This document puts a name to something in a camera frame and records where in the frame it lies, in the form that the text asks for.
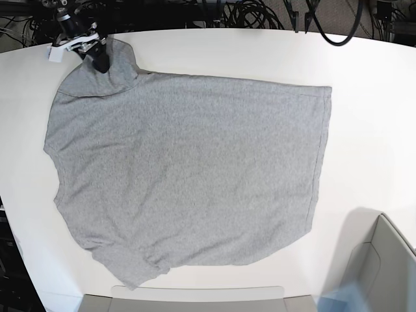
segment robotic arm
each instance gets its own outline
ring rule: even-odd
[[[74,0],[57,0],[43,4],[45,7],[56,8],[56,19],[62,29],[62,33],[52,43],[49,59],[60,61],[63,50],[66,49],[76,52],[82,59],[89,55],[94,68],[106,73],[110,68],[106,36],[98,34],[97,23],[86,25],[77,15],[79,9],[75,8]]]

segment cable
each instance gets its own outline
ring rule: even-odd
[[[25,23],[25,25],[23,26],[23,30],[22,30],[22,32],[21,32],[21,41],[23,42],[22,43],[22,46],[23,47],[25,47],[25,46],[27,46],[27,44],[26,44],[26,41],[25,41],[25,30],[26,30],[26,26],[27,26],[27,24],[30,22],[30,20],[27,20],[26,21],[26,23]]]
[[[409,11],[411,10],[413,5],[416,5],[416,2],[413,2],[412,4],[409,5],[409,7],[408,7]]]
[[[16,38],[13,38],[13,37],[12,37],[11,35],[9,35],[7,32],[2,31],[2,30],[0,29],[0,33],[5,34],[5,35],[6,35],[6,36],[8,36],[10,39],[13,39],[13,40],[17,41],[17,42],[19,42],[21,45],[23,45],[23,46],[24,46],[24,44],[23,44],[23,42],[22,42],[22,41],[20,41],[20,40],[18,40],[18,39],[16,39]]]
[[[345,2],[347,3],[348,7],[350,8],[351,13],[354,15],[354,17],[356,17],[356,13],[355,13],[354,8],[352,7],[350,1],[349,0],[345,0]],[[362,24],[361,21],[360,21],[359,25],[361,26],[361,28],[363,29],[363,31],[367,35],[367,37],[369,37],[371,39],[372,36],[371,36],[370,32],[364,27],[364,25]]]
[[[208,17],[208,4],[207,0],[202,0],[202,15],[205,22],[204,28],[211,28],[212,25],[208,21],[210,20]]]
[[[228,14],[224,10],[225,27],[285,29],[276,13],[265,5],[263,0],[243,0],[226,3]]]
[[[33,18],[29,23],[29,29],[33,31],[32,39],[38,44],[52,42],[60,33],[57,21],[50,18]]]
[[[306,4],[309,8],[309,11],[312,13],[313,20],[315,21],[315,24],[318,28],[319,33],[322,35],[322,37],[324,37],[324,39],[325,39],[325,41],[327,41],[327,43],[329,43],[333,46],[336,46],[336,47],[341,47],[341,46],[347,44],[351,40],[351,38],[354,36],[354,34],[356,33],[357,28],[359,26],[359,22],[361,20],[361,15],[363,13],[363,6],[364,6],[363,0],[358,0],[357,15],[356,15],[356,19],[354,20],[354,24],[353,24],[353,26],[350,30],[350,33],[348,34],[348,36],[343,41],[334,42],[326,36],[325,32],[323,31],[322,27],[320,26],[319,20],[317,19],[317,16],[315,15],[315,12],[313,10],[311,2],[309,0],[306,0]]]
[[[383,41],[383,29],[380,24],[380,21],[376,17],[374,17],[374,19],[376,21],[376,28],[378,29],[378,38],[380,39],[380,41]]]
[[[13,31],[11,29],[7,29],[7,28],[0,27],[0,32],[5,33],[5,34],[10,34],[12,36],[22,36],[22,37],[24,37],[26,39],[29,39],[30,41],[36,43],[34,40],[32,40],[31,38],[29,38],[28,36],[25,36],[24,34],[20,34],[17,31]]]
[[[371,39],[374,39],[374,34],[375,34],[375,32],[374,32],[374,20],[372,19],[371,7],[368,6],[367,8],[369,10],[370,20],[371,20]]]
[[[5,16],[0,16],[0,18],[4,18],[5,20],[8,20],[8,21],[16,21],[14,18],[7,18]],[[27,21],[29,19],[31,19],[31,18],[21,19],[19,21]]]
[[[7,26],[9,26],[13,21],[14,21],[14,18],[6,18],[6,19],[8,19],[9,21],[8,21],[8,23],[5,25],[5,28],[7,28]]]
[[[385,21],[382,21],[382,26],[383,26],[383,30],[384,30],[383,41],[387,41],[387,31],[385,31],[387,27],[386,27]]]
[[[216,0],[215,27],[221,28],[221,0]]]
[[[404,21],[407,19],[406,15],[404,15],[404,13],[397,8],[392,8],[391,12],[396,16],[396,20],[398,19],[400,21]]]

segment floor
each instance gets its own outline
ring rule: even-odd
[[[291,28],[289,17],[286,13],[285,5],[283,0],[264,0],[265,3],[276,12],[282,24],[286,29]],[[369,0],[370,3],[376,2],[376,0]],[[408,6],[415,0],[397,0],[395,6],[401,9],[405,14],[408,13]],[[304,30],[304,15],[307,12],[307,5],[305,0],[292,0],[293,9],[299,11],[300,14],[300,28]],[[322,25],[322,28],[326,33],[332,34],[348,34],[350,28],[354,22],[355,14],[357,10],[358,0],[322,0],[317,10],[317,17]],[[8,23],[7,20],[0,18],[0,27],[4,27]],[[13,34],[20,40],[22,39],[21,34],[23,30],[24,22],[11,23],[8,28]],[[317,28],[312,23],[310,30],[316,32]],[[361,17],[360,27],[356,32],[356,36],[362,38],[371,38],[372,29],[369,12],[367,9],[364,10]],[[0,37],[0,53],[11,51],[22,48],[22,45],[9,38],[8,36],[2,35]]]

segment gray t-shirt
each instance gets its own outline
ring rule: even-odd
[[[109,40],[61,84],[45,151],[78,244],[134,288],[182,265],[247,265],[311,230],[331,88],[144,73]]]

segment table surface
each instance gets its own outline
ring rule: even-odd
[[[280,286],[286,297],[319,295],[338,286],[380,211],[416,246],[416,49],[360,38],[333,47],[318,34],[269,30],[115,38],[133,46],[145,70],[333,88],[312,231],[252,265],[184,266],[143,287]],[[0,196],[34,286],[52,311],[75,311],[84,293],[112,296],[122,285],[72,239],[53,203],[59,181],[43,151],[57,88],[80,63],[75,53],[48,62],[45,45],[0,55]]]

